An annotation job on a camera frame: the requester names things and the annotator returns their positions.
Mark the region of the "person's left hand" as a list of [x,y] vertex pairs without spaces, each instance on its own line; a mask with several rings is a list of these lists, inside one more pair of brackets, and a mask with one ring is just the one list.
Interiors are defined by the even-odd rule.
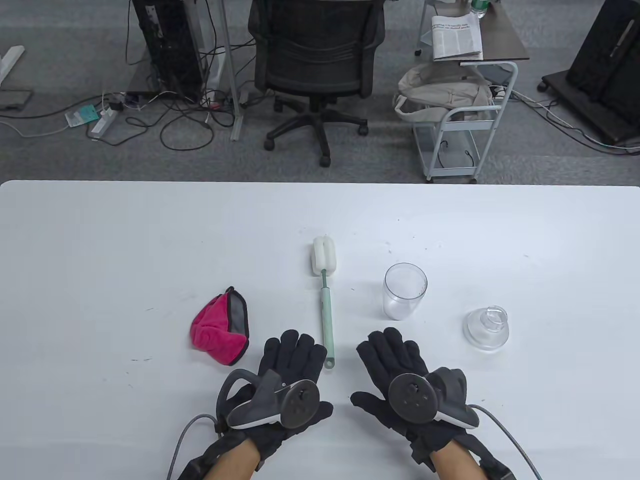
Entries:
[[320,399],[317,385],[326,357],[323,345],[296,330],[268,339],[257,373],[235,369],[222,384],[215,455],[250,441],[263,462],[284,441],[329,418],[334,407]]

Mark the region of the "person's right hand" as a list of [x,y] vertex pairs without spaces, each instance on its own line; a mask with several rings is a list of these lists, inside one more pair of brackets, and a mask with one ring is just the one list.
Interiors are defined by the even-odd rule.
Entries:
[[350,396],[350,402],[409,443],[416,442],[423,448],[428,456],[426,465],[438,474],[439,479],[486,480],[485,472],[468,448],[457,442],[458,437],[467,433],[465,429],[443,421],[423,425],[409,423],[398,416],[389,404],[387,396],[391,380],[404,373],[422,377],[428,374],[418,344],[413,340],[404,341],[397,329],[387,327],[384,331],[370,333],[356,350],[383,398],[365,391],[355,391]]

